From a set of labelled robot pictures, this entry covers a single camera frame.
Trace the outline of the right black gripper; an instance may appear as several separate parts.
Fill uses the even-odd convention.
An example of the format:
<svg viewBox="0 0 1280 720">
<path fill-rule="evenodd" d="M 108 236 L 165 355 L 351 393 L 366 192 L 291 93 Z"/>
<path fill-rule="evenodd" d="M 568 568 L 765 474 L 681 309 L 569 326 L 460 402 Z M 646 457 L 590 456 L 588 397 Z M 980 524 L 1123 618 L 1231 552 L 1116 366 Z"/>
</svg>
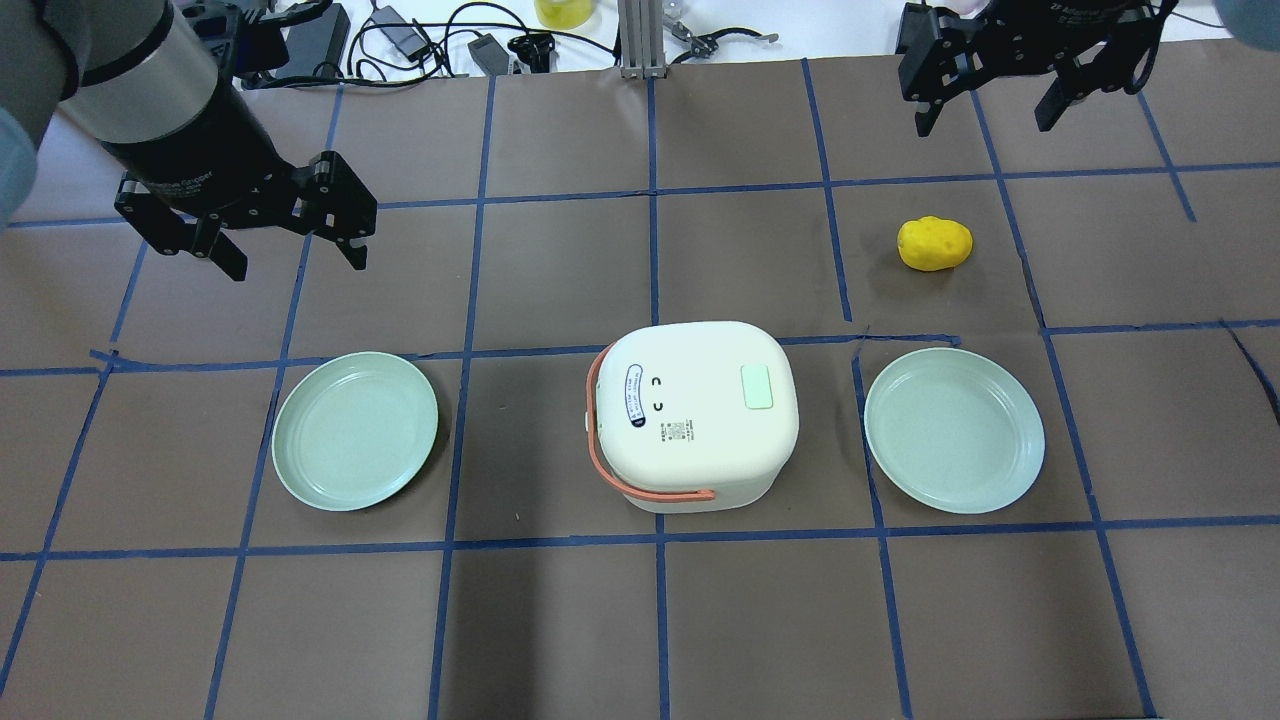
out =
<svg viewBox="0 0 1280 720">
<path fill-rule="evenodd" d="M 915 105 L 915 132 L 925 138 L 957 95 L 996 76 L 1038 76 L 1053 67 L 1056 78 L 1034 110 L 1037 128 L 1048 132 L 1094 91 L 1139 94 L 1160 37 L 1161 15 L 1147 1 L 992 1 L 972 18 L 906 3 L 896 44 L 899 83 L 902 99 Z M 1097 44 L 1092 60 L 1075 59 Z"/>
</svg>

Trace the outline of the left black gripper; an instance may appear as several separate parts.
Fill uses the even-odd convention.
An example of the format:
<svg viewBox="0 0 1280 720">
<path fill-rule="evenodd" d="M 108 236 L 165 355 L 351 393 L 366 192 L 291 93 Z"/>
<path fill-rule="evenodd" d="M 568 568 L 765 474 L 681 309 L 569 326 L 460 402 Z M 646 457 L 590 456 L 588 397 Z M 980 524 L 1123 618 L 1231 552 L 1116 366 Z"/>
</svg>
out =
<svg viewBox="0 0 1280 720">
<path fill-rule="evenodd" d="M 129 142 L 128 172 L 114 208 L 163 256 L 186 252 L 242 282 L 248 259 L 220 223 L 275 225 L 326 240 L 352 269 L 367 268 L 367 242 L 378 224 L 372 192 L 337 151 L 292 167 L 229 79 L 218 79 L 204 108 L 180 128 Z M 218 220 L 205 218 L 214 214 Z"/>
</svg>

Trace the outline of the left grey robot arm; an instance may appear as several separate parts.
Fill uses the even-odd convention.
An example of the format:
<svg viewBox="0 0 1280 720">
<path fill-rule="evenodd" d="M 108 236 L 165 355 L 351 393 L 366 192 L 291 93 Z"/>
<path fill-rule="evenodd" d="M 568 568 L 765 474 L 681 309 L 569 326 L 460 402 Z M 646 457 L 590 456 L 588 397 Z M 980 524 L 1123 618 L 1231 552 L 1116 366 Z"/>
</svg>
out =
<svg viewBox="0 0 1280 720">
<path fill-rule="evenodd" d="M 29 197 L 61 111 L 123 167 L 114 206 L 155 252 L 242 281 L 248 260 L 228 232 L 278 227 L 330 241 L 362 270 L 376 199 L 338 152 L 289 164 L 233 85 L 283 65 L 283 29 L 328 8 L 5 1 L 3 222 Z"/>
</svg>

